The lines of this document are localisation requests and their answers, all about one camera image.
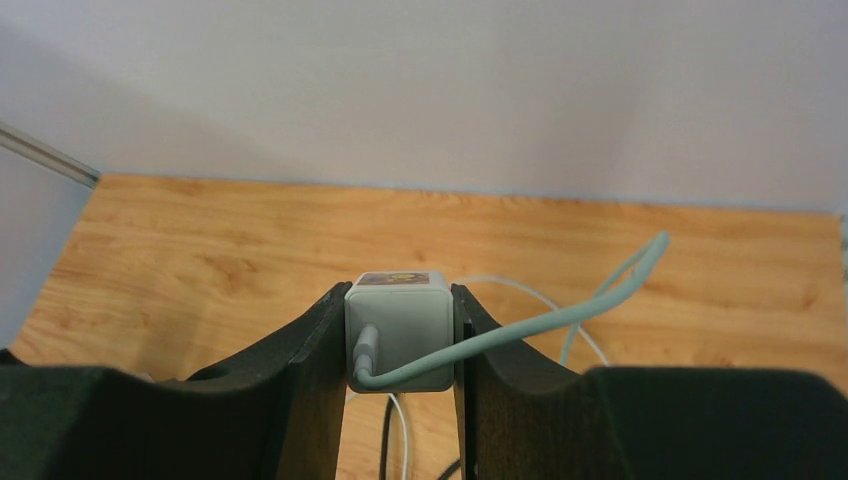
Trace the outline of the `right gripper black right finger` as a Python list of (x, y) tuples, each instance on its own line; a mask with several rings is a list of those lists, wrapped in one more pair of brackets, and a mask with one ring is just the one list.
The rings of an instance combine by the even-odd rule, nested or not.
[(573, 372), (521, 340), (459, 363), (466, 479), (843, 479), (847, 400), (783, 369)]

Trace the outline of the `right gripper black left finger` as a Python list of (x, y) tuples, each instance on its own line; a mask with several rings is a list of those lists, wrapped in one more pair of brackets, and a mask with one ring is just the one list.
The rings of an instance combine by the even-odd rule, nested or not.
[(346, 390), (344, 298), (184, 380), (1, 367), (5, 479), (331, 479)]

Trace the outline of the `white square charger plug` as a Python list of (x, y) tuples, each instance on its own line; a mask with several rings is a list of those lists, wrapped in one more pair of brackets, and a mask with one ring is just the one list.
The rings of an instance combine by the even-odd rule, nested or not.
[(435, 270), (365, 272), (344, 298), (346, 370), (356, 393), (440, 392), (454, 381), (450, 364), (388, 387), (363, 384), (355, 377), (356, 347), (366, 330), (366, 351), (375, 355), (372, 375), (394, 371), (454, 344), (453, 296), (445, 276)]

